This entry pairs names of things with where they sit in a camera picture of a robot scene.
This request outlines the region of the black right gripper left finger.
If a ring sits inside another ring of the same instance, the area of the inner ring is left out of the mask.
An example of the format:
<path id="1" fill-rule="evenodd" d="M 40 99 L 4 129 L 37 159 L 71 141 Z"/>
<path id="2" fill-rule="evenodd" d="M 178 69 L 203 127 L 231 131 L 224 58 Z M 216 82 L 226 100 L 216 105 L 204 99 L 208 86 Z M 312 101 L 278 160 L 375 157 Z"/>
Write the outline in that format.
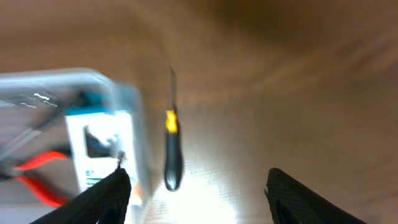
<path id="1" fill-rule="evenodd" d="M 56 208 L 37 219 L 35 223 L 123 223 L 131 194 L 129 176 L 120 165 L 123 159 L 123 152 L 120 152 L 116 159 L 110 157 L 74 158 L 80 182 L 85 183 L 87 180 L 87 177 L 82 176 L 84 171 L 87 171 L 89 175 L 95 174 L 102 168 L 109 171 L 106 172 L 106 177 L 101 177 L 97 183 L 72 200 L 52 192 L 40 179 L 30 177 L 29 188 L 32 193 L 44 204 Z"/>

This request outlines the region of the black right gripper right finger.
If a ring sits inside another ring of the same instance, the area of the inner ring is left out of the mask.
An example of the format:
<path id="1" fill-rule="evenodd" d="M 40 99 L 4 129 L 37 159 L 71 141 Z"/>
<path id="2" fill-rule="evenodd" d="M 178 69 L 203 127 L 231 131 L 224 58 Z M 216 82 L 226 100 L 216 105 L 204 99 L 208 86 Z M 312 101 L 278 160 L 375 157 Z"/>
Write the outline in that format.
<path id="1" fill-rule="evenodd" d="M 275 224 L 365 224 L 278 168 L 269 170 L 264 194 Z"/>

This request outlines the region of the blue white screwdriver box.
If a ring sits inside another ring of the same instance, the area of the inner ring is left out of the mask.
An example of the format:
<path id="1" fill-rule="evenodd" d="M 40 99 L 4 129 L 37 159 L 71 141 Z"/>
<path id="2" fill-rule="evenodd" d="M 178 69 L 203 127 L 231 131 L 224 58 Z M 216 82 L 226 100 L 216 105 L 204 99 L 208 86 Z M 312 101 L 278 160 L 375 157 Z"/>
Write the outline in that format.
<path id="1" fill-rule="evenodd" d="M 105 107 L 105 96 L 82 91 L 76 102 L 65 110 L 65 123 L 81 192 L 114 171 L 126 170 L 131 182 L 129 204 L 143 205 L 134 152 L 132 116 L 125 110 Z"/>

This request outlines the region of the red handled pliers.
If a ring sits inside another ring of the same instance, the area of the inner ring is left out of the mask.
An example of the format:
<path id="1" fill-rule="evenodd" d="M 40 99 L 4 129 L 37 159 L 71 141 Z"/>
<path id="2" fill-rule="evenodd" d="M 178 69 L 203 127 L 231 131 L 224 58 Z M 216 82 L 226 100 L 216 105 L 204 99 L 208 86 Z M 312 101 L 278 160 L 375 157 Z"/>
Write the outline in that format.
<path id="1" fill-rule="evenodd" d="M 62 207 L 69 199 L 36 170 L 53 161 L 71 158 L 71 151 L 44 151 L 23 162 L 4 160 L 1 161 L 1 181 L 18 180 L 43 204 L 49 207 Z"/>

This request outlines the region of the black yellow screwdriver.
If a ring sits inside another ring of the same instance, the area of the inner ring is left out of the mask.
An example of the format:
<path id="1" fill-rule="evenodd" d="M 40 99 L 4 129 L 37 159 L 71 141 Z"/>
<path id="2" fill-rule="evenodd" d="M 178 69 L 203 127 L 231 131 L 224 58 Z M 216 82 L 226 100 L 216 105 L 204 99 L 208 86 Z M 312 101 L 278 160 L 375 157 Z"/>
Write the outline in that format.
<path id="1" fill-rule="evenodd" d="M 170 109 L 165 112 L 165 165 L 164 184 L 167 190 L 179 189 L 183 177 L 183 155 L 180 140 L 180 123 L 176 104 L 176 76 L 170 68 Z"/>

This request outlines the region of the clear plastic container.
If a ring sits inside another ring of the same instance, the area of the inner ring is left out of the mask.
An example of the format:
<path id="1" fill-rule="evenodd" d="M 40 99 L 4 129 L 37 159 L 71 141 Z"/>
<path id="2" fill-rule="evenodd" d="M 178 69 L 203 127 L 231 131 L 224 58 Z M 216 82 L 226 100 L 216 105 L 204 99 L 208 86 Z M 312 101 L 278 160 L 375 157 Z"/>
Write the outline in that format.
<path id="1" fill-rule="evenodd" d="M 107 109 L 125 110 L 132 116 L 134 152 L 144 202 L 141 207 L 128 203 L 123 223 L 142 223 L 151 187 L 146 167 L 141 96 L 136 88 L 112 81 L 89 68 L 3 73 L 1 148 L 25 131 L 35 120 L 43 118 L 44 114 L 78 91 L 99 93 L 107 98 Z M 40 135 L 4 160 L 23 162 L 44 151 L 71 151 L 65 111 Z M 69 200 L 82 193 L 77 182 L 73 156 L 71 159 L 48 163 L 39 167 L 36 172 Z M 35 223 L 37 219 L 55 209 L 36 199 L 18 180 L 1 181 L 2 223 Z"/>

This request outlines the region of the small black handled hammer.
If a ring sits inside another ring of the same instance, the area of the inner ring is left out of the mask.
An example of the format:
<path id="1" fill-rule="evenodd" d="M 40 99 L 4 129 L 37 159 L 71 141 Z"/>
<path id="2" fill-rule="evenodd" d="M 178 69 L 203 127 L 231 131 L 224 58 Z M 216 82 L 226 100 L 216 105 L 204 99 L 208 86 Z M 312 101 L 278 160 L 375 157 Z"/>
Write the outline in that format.
<path id="1" fill-rule="evenodd" d="M 54 109 L 51 109 L 48 113 L 44 114 L 43 118 L 38 118 L 28 128 L 23 131 L 20 135 L 14 138 L 11 142 L 1 148 L 1 160 L 9 157 L 13 152 L 17 151 L 31 140 L 35 139 L 40 135 L 47 127 L 54 121 L 59 119 L 64 111 L 71 107 L 84 103 L 83 92 L 78 91 L 74 95 L 69 96 L 64 101 L 61 101 L 60 105 Z"/>

